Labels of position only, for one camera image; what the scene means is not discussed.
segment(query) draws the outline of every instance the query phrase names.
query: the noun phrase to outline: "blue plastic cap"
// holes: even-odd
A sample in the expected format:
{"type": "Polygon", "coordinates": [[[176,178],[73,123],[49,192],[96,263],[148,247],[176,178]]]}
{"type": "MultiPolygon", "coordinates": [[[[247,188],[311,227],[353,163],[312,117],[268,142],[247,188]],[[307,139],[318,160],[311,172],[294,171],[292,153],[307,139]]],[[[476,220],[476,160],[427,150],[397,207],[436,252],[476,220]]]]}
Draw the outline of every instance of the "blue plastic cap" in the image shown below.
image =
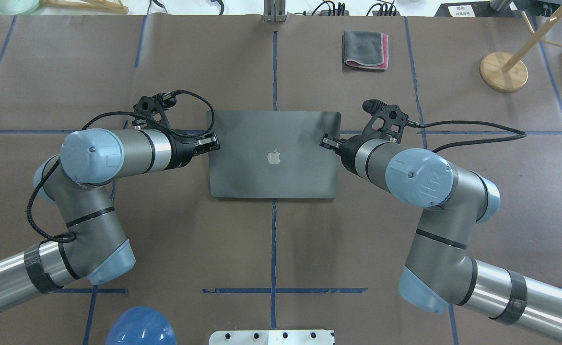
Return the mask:
{"type": "Polygon", "coordinates": [[[424,149],[400,151],[386,169],[386,184],[400,201],[419,207],[443,203],[452,192],[454,173],[443,157],[424,149]]]}
{"type": "Polygon", "coordinates": [[[157,310],[134,307],[119,316],[110,328],[106,345],[176,345],[168,320],[157,310]]]}
{"type": "Polygon", "coordinates": [[[474,171],[471,172],[481,179],[488,195],[488,205],[485,208],[485,212],[483,213],[483,216],[477,220],[477,223],[485,223],[490,220],[490,218],[492,218],[492,216],[494,216],[501,207],[501,194],[498,192],[498,187],[492,183],[492,181],[484,179],[482,175],[474,171]]]}
{"type": "Polygon", "coordinates": [[[406,266],[402,268],[398,293],[417,308],[437,314],[443,314],[449,305],[445,299],[437,295],[406,266]]]}
{"type": "Polygon", "coordinates": [[[124,159],[121,140],[107,129],[72,132],[61,146],[61,165],[78,183],[98,184],[112,179],[124,159]]]}
{"type": "Polygon", "coordinates": [[[136,258],[129,240],[126,240],[100,266],[96,267],[87,279],[93,285],[103,284],[126,273],[134,267],[134,264],[136,264],[136,258]]]}
{"type": "MultiPolygon", "coordinates": [[[[44,173],[45,173],[45,168],[46,168],[47,164],[49,163],[49,161],[54,159],[55,157],[57,157],[57,155],[48,159],[44,164],[42,164],[40,166],[40,168],[38,168],[36,170],[36,172],[34,173],[34,188],[36,188],[36,186],[38,186],[38,184],[42,180],[42,177],[44,176],[44,173]]],[[[44,200],[48,201],[49,203],[52,203],[52,204],[55,203],[55,200],[51,199],[51,197],[48,196],[47,193],[45,192],[45,186],[44,185],[42,186],[42,188],[40,190],[38,190],[38,195],[42,196],[42,198],[44,200]]]]}

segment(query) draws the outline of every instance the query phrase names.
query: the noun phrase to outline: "laptop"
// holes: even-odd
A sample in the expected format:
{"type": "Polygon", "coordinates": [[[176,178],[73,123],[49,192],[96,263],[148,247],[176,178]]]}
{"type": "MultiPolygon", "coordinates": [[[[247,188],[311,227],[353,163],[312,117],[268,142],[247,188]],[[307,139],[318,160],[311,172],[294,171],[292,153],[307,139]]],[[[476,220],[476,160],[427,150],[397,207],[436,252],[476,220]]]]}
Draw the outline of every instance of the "laptop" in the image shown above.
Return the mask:
{"type": "Polygon", "coordinates": [[[211,196],[336,196],[339,158],[319,143],[339,137],[339,112],[215,111],[213,131],[221,149],[208,154],[211,196]]]}

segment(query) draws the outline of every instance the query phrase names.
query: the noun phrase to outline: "white bracket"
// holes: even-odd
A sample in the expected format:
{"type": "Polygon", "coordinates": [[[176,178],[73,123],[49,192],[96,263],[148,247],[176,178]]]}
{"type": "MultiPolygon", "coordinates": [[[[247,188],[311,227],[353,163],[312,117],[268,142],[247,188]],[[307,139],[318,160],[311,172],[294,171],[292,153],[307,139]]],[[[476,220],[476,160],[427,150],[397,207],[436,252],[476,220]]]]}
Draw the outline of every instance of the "white bracket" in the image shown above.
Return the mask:
{"type": "Polygon", "coordinates": [[[264,21],[285,22],[285,0],[264,0],[264,21]]]}
{"type": "Polygon", "coordinates": [[[328,330],[261,330],[217,331],[209,345],[334,345],[334,331],[328,330]]]}

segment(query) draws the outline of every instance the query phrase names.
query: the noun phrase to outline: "white mounting plate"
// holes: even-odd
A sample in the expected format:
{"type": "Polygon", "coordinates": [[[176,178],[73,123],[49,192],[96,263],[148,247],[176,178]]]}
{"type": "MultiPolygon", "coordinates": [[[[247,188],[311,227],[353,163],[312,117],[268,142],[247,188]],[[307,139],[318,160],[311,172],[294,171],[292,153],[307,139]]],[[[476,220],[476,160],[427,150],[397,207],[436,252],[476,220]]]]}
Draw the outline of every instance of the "white mounting plate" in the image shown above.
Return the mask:
{"type": "Polygon", "coordinates": [[[217,331],[209,345],[334,345],[333,334],[327,330],[217,331]]]}

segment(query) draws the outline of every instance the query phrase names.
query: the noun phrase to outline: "folded cloth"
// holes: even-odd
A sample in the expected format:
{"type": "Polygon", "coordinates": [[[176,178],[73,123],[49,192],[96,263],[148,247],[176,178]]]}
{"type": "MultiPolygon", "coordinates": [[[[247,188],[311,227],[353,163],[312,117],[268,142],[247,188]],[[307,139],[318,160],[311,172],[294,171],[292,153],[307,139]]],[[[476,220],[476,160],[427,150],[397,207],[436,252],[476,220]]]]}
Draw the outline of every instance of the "folded cloth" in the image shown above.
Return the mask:
{"type": "Polygon", "coordinates": [[[345,30],[343,62],[352,67],[386,70],[388,35],[372,31],[345,30]]]}

